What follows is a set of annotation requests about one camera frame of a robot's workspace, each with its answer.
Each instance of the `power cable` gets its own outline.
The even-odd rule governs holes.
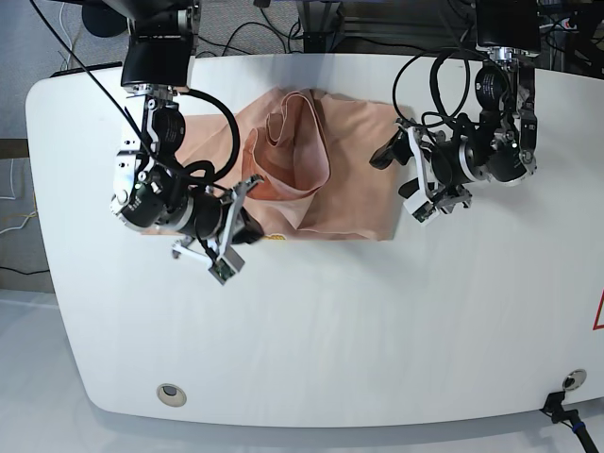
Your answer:
[[[294,39],[294,36],[299,33],[300,28],[302,28],[302,25],[300,24],[300,19],[297,20],[297,22],[295,24],[292,25],[292,28],[290,28],[290,34],[287,35],[287,51],[291,54],[294,51],[292,50],[292,40]]]
[[[369,38],[364,38],[361,36],[351,36],[346,38],[347,40],[360,40],[360,41],[365,41],[365,42],[370,42],[371,44],[375,44],[375,45],[383,45],[385,47],[406,47],[409,49],[413,49],[413,50],[418,50],[420,52],[425,52],[426,49],[424,49],[423,47],[419,47],[418,45],[411,45],[411,44],[399,44],[399,43],[394,43],[394,42],[380,42],[380,41],[375,41]]]
[[[50,272],[50,269],[46,269],[44,271],[24,272],[24,271],[19,271],[18,269],[13,269],[12,267],[5,267],[5,266],[0,266],[0,269],[5,270],[5,271],[11,271],[11,272],[14,272],[15,274],[21,274],[22,276],[35,276],[37,274],[47,274]]]
[[[213,52],[211,52],[210,50],[204,50],[203,52],[199,52],[199,53],[198,53],[198,54],[195,56],[195,58],[196,58],[196,59],[198,59],[199,57],[201,57],[201,56],[202,56],[202,55],[204,55],[204,54],[210,54],[210,55],[212,55],[213,57],[218,57],[216,54],[214,54],[214,53],[213,53]]]
[[[199,38],[201,41],[206,42],[206,43],[208,43],[208,44],[210,44],[210,45],[215,45],[216,47],[227,48],[227,46],[226,46],[225,44],[220,44],[220,43],[218,43],[218,42],[212,42],[212,41],[210,41],[209,39],[204,38],[204,37],[203,37],[203,36],[201,36],[201,35],[198,35],[198,38]],[[234,50],[235,52],[241,52],[242,54],[246,54],[246,55],[254,55],[254,54],[252,54],[251,52],[247,52],[247,51],[245,51],[245,50],[238,49],[237,47],[233,47],[232,45],[230,45],[228,48],[229,48],[229,49],[231,49],[231,50]]]
[[[543,409],[540,409],[540,410],[539,410],[539,412],[540,412],[540,413],[542,413],[543,415],[545,415],[545,416],[546,416],[547,418],[549,418],[550,420],[552,420],[552,415],[553,415],[553,414],[551,414],[551,413],[547,413],[547,412],[546,412],[546,411],[544,411]],[[570,423],[568,423],[568,422],[566,422],[566,421],[564,421],[564,420],[562,420],[562,421],[561,421],[561,422],[559,422],[559,423],[562,423],[563,425],[565,425],[566,427],[569,427],[569,428],[571,428],[571,429],[573,428],[573,426],[572,426]]]
[[[235,162],[237,161],[237,158],[239,157],[239,148],[241,145],[241,139],[240,139],[240,135],[239,135],[239,127],[237,126],[237,120],[235,120],[235,115],[233,115],[232,111],[230,111],[228,109],[228,107],[225,106],[222,102],[220,102],[215,97],[210,96],[206,92],[200,92],[198,90],[188,90],[187,92],[184,92],[183,94],[186,96],[194,97],[194,98],[200,99],[202,101],[208,102],[209,104],[212,104],[213,106],[218,108],[223,115],[225,115],[226,120],[228,121],[228,126],[230,127],[230,132],[231,132],[232,145],[231,145],[230,156],[228,157],[228,161],[226,162],[225,166],[221,170],[216,172],[216,174],[213,176],[213,179],[215,181],[218,181],[218,180],[222,179],[223,177],[225,177],[228,174],[228,172],[230,172],[233,169],[233,167],[235,166]]]
[[[67,38],[67,42],[69,43],[69,48],[71,50],[74,50],[74,42],[72,41],[72,39],[69,36],[69,33],[67,32],[67,29],[65,28],[65,25],[63,24],[63,10],[65,9],[65,5],[67,5],[66,3],[63,2],[63,4],[60,6],[60,11],[59,11],[59,25],[60,25],[60,29],[63,30],[63,34],[65,35],[65,38]],[[65,71],[67,71],[69,69],[69,63],[72,60],[72,56],[68,55],[67,59],[65,60]]]
[[[242,29],[244,29],[244,28],[246,28],[247,26],[250,26],[250,25],[261,26],[261,27],[266,28],[267,30],[271,31],[275,36],[277,36],[277,39],[279,40],[279,42],[283,46],[283,53],[287,54],[287,47],[285,46],[285,42],[283,42],[283,40],[281,39],[281,37],[279,36],[279,34],[276,32],[276,30],[274,28],[272,28],[272,27],[270,27],[269,25],[266,25],[266,24],[261,24],[260,22],[246,22],[245,24],[241,24],[237,28],[235,28],[235,31],[233,31],[232,35],[230,35],[230,38],[228,39],[228,42],[226,42],[225,50],[223,51],[223,55],[222,55],[223,57],[227,54],[227,50],[230,47],[230,44],[232,43],[232,41],[237,36],[237,33],[239,33]]]
[[[269,20],[268,16],[266,15],[266,12],[264,12],[263,8],[260,8],[260,14],[262,14],[262,17],[264,18],[264,20],[266,21],[266,23],[273,29],[273,31],[275,31],[275,33],[277,33],[278,35],[281,35],[283,38],[289,38],[289,35],[286,35],[285,33],[283,33],[282,31],[280,31],[278,28],[276,28],[273,23]],[[292,37],[292,41],[298,41],[298,40],[302,40],[304,37],[303,36],[293,36]]]
[[[26,216],[26,218],[23,220],[23,222],[21,223],[20,226],[12,226],[10,228],[5,228],[2,231],[0,231],[0,235],[8,233],[9,231],[16,231],[18,229],[23,229],[25,225],[27,225],[27,222],[29,222],[29,219],[35,217],[36,211],[31,212],[30,214],[28,214]]]

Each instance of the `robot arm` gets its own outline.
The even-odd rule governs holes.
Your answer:
[[[443,132],[434,134],[400,121],[397,134],[371,159],[374,167],[383,169],[393,159],[406,165],[414,158],[418,178],[402,186],[399,194],[420,223],[450,214],[459,204],[470,208],[467,184],[495,180],[515,185],[537,170],[535,70],[530,62],[541,47],[536,3],[478,0],[477,34],[478,50],[489,55],[476,77],[479,122],[472,123],[463,113],[445,121],[453,129],[447,141]],[[438,70],[452,53],[436,58],[430,74],[432,98],[444,118]]]
[[[258,222],[243,208],[245,196],[261,178],[252,176],[231,189],[216,185],[235,164],[240,138],[235,118],[226,106],[189,88],[199,0],[106,3],[128,18],[130,30],[122,86],[129,93],[126,113],[131,122],[124,124],[115,162],[111,212],[136,231],[153,227],[184,234],[186,238],[173,245],[173,256],[197,258],[224,284],[243,267],[231,245],[253,243],[263,236]],[[175,152],[185,136],[185,120],[175,102],[178,95],[211,102],[227,117],[233,145],[221,170],[216,171],[206,160],[187,167],[176,160]],[[194,176],[201,171],[203,176]],[[195,239],[205,255],[188,248]]]

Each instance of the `round hole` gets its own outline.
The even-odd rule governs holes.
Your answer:
[[[587,379],[587,372],[585,370],[575,370],[564,379],[562,389],[572,392],[583,385],[585,379]]]
[[[179,408],[187,402],[185,393],[174,384],[161,384],[158,387],[158,398],[166,406]]]
[[[161,387],[161,389],[168,396],[176,396],[176,394],[178,393],[178,390],[172,387],[171,385],[164,385],[163,387]]]

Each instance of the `black cable on floor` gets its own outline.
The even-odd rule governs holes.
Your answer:
[[[423,47],[419,47],[418,45],[397,44],[397,43],[393,43],[393,42],[380,42],[380,41],[371,40],[369,38],[364,38],[361,36],[351,36],[351,37],[344,38],[344,40],[360,40],[360,41],[370,42],[371,44],[375,44],[375,45],[383,45],[386,47],[406,47],[409,49],[418,50],[420,52],[426,51],[426,49],[424,49]]]
[[[283,46],[283,53],[287,54],[287,47],[285,46],[285,42],[283,42],[283,40],[281,39],[279,34],[272,27],[270,27],[269,25],[266,25],[266,24],[261,24],[260,22],[246,22],[245,24],[241,24],[237,28],[235,28],[235,31],[233,31],[233,34],[230,35],[230,38],[228,39],[228,42],[225,45],[225,50],[223,51],[223,55],[222,55],[223,57],[227,54],[227,50],[229,49],[230,44],[233,42],[235,37],[237,36],[237,33],[239,33],[242,29],[244,29],[250,25],[261,26],[261,27],[266,28],[267,30],[271,31],[277,37],[277,39]]]
[[[50,272],[50,269],[47,269],[45,271],[24,272],[24,271],[19,271],[17,269],[13,269],[11,267],[4,267],[4,266],[0,266],[0,269],[3,269],[5,271],[11,271],[16,274],[21,274],[22,276],[35,276],[37,274],[46,274],[46,273]]]
[[[264,18],[264,20],[266,21],[266,23],[273,29],[273,31],[275,31],[275,33],[277,33],[278,35],[281,35],[283,38],[289,38],[289,35],[286,35],[285,33],[283,33],[281,30],[279,30],[277,27],[275,27],[273,25],[273,23],[269,20],[268,16],[266,15],[266,12],[264,12],[264,9],[260,8],[260,13],[262,14],[262,17]],[[292,41],[298,41],[303,39],[302,36],[294,36],[292,37]]]
[[[199,39],[203,42],[208,43],[209,45],[215,45],[216,47],[222,47],[222,48],[227,48],[227,46],[225,44],[219,44],[218,42],[212,42],[210,40],[208,40],[207,38],[204,38],[203,36],[199,36]],[[245,50],[242,49],[238,49],[237,47],[233,47],[232,45],[230,45],[228,47],[230,50],[234,50],[235,52],[241,52],[242,54],[246,54],[246,55],[254,55],[251,52],[247,52]]]
[[[292,41],[294,40],[294,36],[300,32],[301,27],[302,25],[300,24],[300,20],[298,19],[298,21],[292,25],[292,28],[290,28],[290,34],[287,35],[287,51],[290,54],[294,52],[294,50],[292,50]]]
[[[214,53],[213,53],[213,52],[211,52],[210,50],[204,50],[204,51],[202,51],[202,52],[199,52],[197,55],[195,55],[195,58],[196,58],[196,59],[198,59],[199,57],[201,57],[202,55],[205,55],[205,54],[210,54],[210,55],[212,55],[213,57],[218,57],[218,55],[214,54]]]

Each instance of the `black cable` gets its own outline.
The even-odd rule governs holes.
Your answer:
[[[300,20],[298,19],[297,22],[292,25],[292,28],[290,28],[290,34],[287,35],[287,51],[290,54],[293,52],[293,50],[292,50],[292,39],[300,31],[301,27],[302,27],[302,25],[300,24]]]
[[[426,127],[426,118],[428,116],[432,116],[433,112],[427,111],[426,113],[424,113],[420,119],[420,121],[422,122],[422,125],[424,125],[424,127]],[[434,112],[434,116],[441,116],[440,113],[436,113]],[[436,150],[443,154],[443,149],[439,146],[439,144],[436,142],[436,140],[434,139],[434,137],[432,137],[432,134],[430,132],[427,132],[428,135],[428,139],[432,142],[432,144],[434,145],[434,147],[436,148]]]
[[[442,120],[457,120],[457,118],[454,116],[444,115],[442,113],[439,113],[438,111],[426,111],[422,114],[422,117],[421,117],[422,125],[424,125],[426,123],[426,118],[429,116],[436,116],[438,118],[441,118]],[[472,126],[480,126],[480,123],[475,123],[475,122],[470,122],[469,124]]]
[[[369,38],[364,38],[362,36],[350,36],[350,37],[346,37],[346,39],[347,40],[361,40],[361,41],[365,41],[365,42],[370,42],[371,44],[383,45],[386,47],[407,47],[409,49],[418,50],[420,52],[426,51],[426,49],[424,49],[423,47],[419,47],[418,45],[397,44],[397,43],[393,43],[393,42],[380,42],[380,41],[371,40]]]
[[[225,50],[223,51],[223,55],[222,55],[223,57],[227,54],[227,50],[230,47],[230,44],[232,43],[232,41],[235,39],[235,36],[237,36],[237,33],[239,33],[239,31],[242,30],[243,28],[246,28],[247,26],[250,26],[250,25],[257,25],[257,26],[266,28],[267,30],[270,30],[275,36],[277,36],[277,39],[283,46],[283,53],[287,54],[287,47],[285,46],[285,42],[283,42],[283,40],[281,39],[281,37],[279,36],[279,34],[277,33],[276,30],[274,30],[269,25],[261,24],[260,22],[246,22],[245,24],[241,24],[237,28],[235,28],[235,31],[233,31],[233,34],[230,35],[228,42],[226,42]]]
[[[552,414],[551,414],[551,413],[547,413],[547,412],[546,412],[546,411],[544,411],[543,409],[539,409],[539,412],[540,412],[540,413],[542,413],[543,415],[545,415],[545,416],[546,416],[547,418],[549,418],[550,420],[552,420],[552,418],[551,418],[551,417],[552,417]],[[561,422],[559,422],[559,423],[562,423],[563,425],[565,425],[566,427],[569,427],[569,428],[571,428],[571,429],[573,428],[573,426],[572,426],[570,423],[566,422],[566,421],[563,421],[563,420],[562,420],[562,421],[561,421]]]
[[[466,42],[468,40],[468,38],[470,37],[470,33],[472,33],[473,28],[474,28],[474,24],[470,24],[468,26],[467,30],[465,30],[463,35],[461,35],[461,38],[460,38],[461,42]]]
[[[235,166],[235,162],[237,162],[237,158],[239,157],[239,148],[241,146],[241,139],[239,136],[239,127],[237,126],[237,120],[235,120],[235,115],[225,106],[222,102],[216,99],[213,96],[210,96],[206,92],[200,92],[198,90],[188,90],[183,93],[186,96],[195,97],[197,99],[201,99],[202,101],[209,102],[217,109],[221,111],[223,115],[225,115],[226,120],[228,121],[228,126],[230,127],[230,133],[232,138],[232,147],[230,151],[230,156],[228,157],[228,161],[225,166],[216,172],[216,174],[212,177],[212,182],[219,181],[223,177],[225,177],[228,172],[230,172]]]
[[[212,55],[213,57],[218,57],[216,54],[214,54],[214,53],[213,53],[213,52],[211,52],[210,50],[204,50],[204,51],[202,51],[202,52],[199,52],[199,53],[198,53],[198,54],[195,56],[195,58],[196,58],[196,59],[198,59],[199,57],[201,57],[201,56],[202,56],[202,55],[204,55],[204,54],[210,54],[210,55]]]
[[[451,28],[450,23],[445,18],[445,13],[443,12],[441,5],[438,6],[437,12],[441,19],[441,22],[443,23],[443,25],[446,28],[446,31],[449,33],[449,35],[451,36],[451,38],[453,39],[455,44],[458,46],[459,50],[462,52],[463,44],[461,43],[461,39],[459,39],[457,37],[457,35],[453,31],[453,28]],[[441,92],[439,90],[439,84],[438,84],[438,72],[439,72],[439,69],[441,68],[441,66],[443,65],[443,63],[445,63],[445,61],[447,59],[449,59],[454,53],[455,53],[454,51],[442,52],[436,58],[436,60],[434,60],[434,63],[432,64],[432,69],[430,70],[430,79],[429,79],[430,93],[432,95],[432,100],[434,101],[434,105],[436,106],[437,111],[439,113],[441,113],[442,115],[447,115],[447,113],[446,113],[445,106],[443,105],[443,101],[441,100]],[[457,116],[458,113],[461,112],[461,110],[463,109],[463,106],[465,105],[465,103],[467,101],[468,95],[470,94],[470,77],[471,77],[470,63],[468,61],[467,56],[464,55],[463,53],[461,53],[461,57],[463,58],[463,66],[465,69],[465,86],[463,89],[463,96],[461,98],[460,106],[451,115],[453,117]],[[444,120],[444,121],[449,127],[451,127],[451,129],[454,129],[454,127],[453,127],[454,121],[449,121],[449,120]]]
[[[227,46],[226,46],[226,45],[224,45],[224,44],[219,44],[218,42],[212,42],[212,41],[208,40],[207,38],[204,38],[204,37],[203,37],[203,36],[201,36],[201,35],[198,35],[198,38],[199,38],[201,41],[206,42],[206,43],[208,43],[208,44],[210,44],[210,45],[215,45],[216,47],[223,47],[223,48],[226,48],[226,47],[227,47]],[[232,45],[230,45],[228,48],[229,48],[229,49],[231,49],[231,50],[234,50],[234,51],[236,51],[236,52],[241,52],[242,54],[246,54],[246,55],[254,55],[254,54],[252,54],[251,52],[246,52],[245,50],[238,49],[237,47],[233,47]]]
[[[446,0],[446,3],[450,6],[451,10],[455,13],[455,15],[457,17],[459,17],[460,19],[462,19],[467,24],[471,24],[471,20],[470,20],[470,15],[469,14],[466,13],[465,17],[463,17],[463,15],[453,6],[453,3],[451,3],[451,0]]]
[[[558,19],[557,21],[552,22],[552,24],[547,24],[547,25],[551,25],[550,28],[547,29],[547,31],[541,33],[542,38],[548,36],[550,33],[552,33],[553,31],[562,31],[564,33],[575,33],[576,30],[567,30],[566,28],[558,28],[556,29],[556,27],[558,25],[561,25],[563,21],[565,21],[566,19],[569,19],[568,17],[562,17],[561,19]]]
[[[17,269],[12,269],[11,267],[4,267],[4,266],[0,266],[0,269],[4,269],[5,271],[11,271],[16,274],[21,274],[22,276],[35,276],[37,274],[46,274],[46,273],[50,272],[49,269],[47,269],[45,271],[24,272],[24,271],[18,271]]]
[[[461,44],[460,39],[455,35],[455,33],[453,32],[450,24],[448,23],[448,21],[446,20],[445,16],[443,15],[442,10],[439,8],[439,15],[441,16],[441,20],[443,21],[443,25],[445,26],[445,28],[447,29],[447,31],[449,32],[449,34],[451,35],[451,37],[453,38],[453,40],[456,42],[456,47],[451,47],[451,46],[447,46],[447,47],[437,47],[434,49],[429,49],[423,52],[420,52],[419,54],[417,54],[416,56],[414,56],[412,59],[410,59],[404,66],[403,68],[399,71],[399,73],[396,75],[396,79],[394,80],[394,85],[393,85],[393,105],[394,105],[394,109],[396,110],[396,113],[398,114],[398,116],[407,124],[410,126],[414,126],[414,127],[418,127],[418,128],[425,128],[425,129],[430,129],[433,127],[438,127],[438,126],[442,126],[445,125],[447,123],[450,123],[450,120],[444,119],[440,122],[431,124],[431,125],[426,125],[426,124],[419,124],[414,122],[413,120],[406,118],[405,115],[403,114],[403,112],[400,110],[400,108],[398,107],[398,102],[396,100],[396,89],[398,88],[398,82],[401,78],[401,76],[403,76],[403,74],[405,73],[405,71],[412,65],[414,64],[417,60],[419,60],[421,57],[427,55],[428,53],[443,53],[443,52],[450,52],[450,55],[448,55],[448,57],[444,58],[443,61],[449,57],[451,57],[454,53],[456,52],[460,52],[462,55],[463,53],[468,53],[474,56],[478,56],[481,60],[490,60],[489,57],[487,57],[486,55],[480,53],[477,50],[474,49],[467,49],[464,48]],[[466,57],[464,57],[463,59],[463,63],[464,63],[464,67],[465,67],[465,87],[463,90],[463,97],[461,98],[461,102],[459,103],[458,107],[455,109],[455,111],[450,114],[450,115],[446,115],[444,111],[441,111],[440,113],[442,113],[442,115],[444,116],[444,118],[450,118],[450,117],[456,117],[461,110],[463,109],[463,106],[465,105],[465,102],[467,101],[467,97],[469,95],[470,92],[470,76],[471,76],[471,72],[470,72],[470,66],[469,66],[469,61]],[[503,76],[504,80],[506,81],[506,93],[511,92],[512,88],[510,86],[510,80],[508,79],[508,77],[506,76],[506,74],[503,72],[503,70],[497,65],[494,64],[495,69]]]
[[[554,44],[558,44],[558,41],[556,40],[556,34],[553,33],[552,35],[550,35],[548,38],[551,38],[554,40]],[[558,49],[554,48],[554,56],[551,60],[551,69],[553,69],[554,71],[556,70],[556,58],[558,57]]]
[[[218,254],[211,249],[211,247],[208,245],[208,241],[201,239],[199,236],[199,230],[197,229],[197,218],[198,217],[195,216],[195,219],[193,220],[193,231],[195,232],[195,238],[201,245],[201,248],[204,249],[204,252],[206,252],[206,255],[208,255],[208,258],[215,263],[218,260]]]
[[[273,25],[273,23],[269,20],[268,16],[266,15],[266,12],[264,12],[263,8],[260,8],[260,13],[262,14],[262,17],[264,18],[264,20],[266,21],[266,23],[273,29],[273,31],[275,33],[277,33],[278,35],[281,35],[283,38],[288,38],[288,35],[286,35],[285,33],[283,33],[282,31],[280,31],[276,26]],[[293,36],[292,37],[292,41],[298,41],[303,39],[303,36]]]

